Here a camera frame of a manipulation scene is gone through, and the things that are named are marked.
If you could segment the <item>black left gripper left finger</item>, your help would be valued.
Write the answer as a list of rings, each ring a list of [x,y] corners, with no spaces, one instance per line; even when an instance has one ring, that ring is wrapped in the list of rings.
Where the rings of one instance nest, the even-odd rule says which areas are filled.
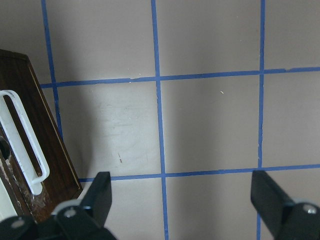
[[[80,207],[103,227],[112,206],[112,185],[109,171],[98,172],[86,194],[80,202]]]

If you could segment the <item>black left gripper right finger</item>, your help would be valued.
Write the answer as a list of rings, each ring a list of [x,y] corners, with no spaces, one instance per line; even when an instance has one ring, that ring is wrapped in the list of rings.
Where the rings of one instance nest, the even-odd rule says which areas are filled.
[[[251,176],[250,200],[272,235],[278,235],[294,207],[294,201],[264,170]]]

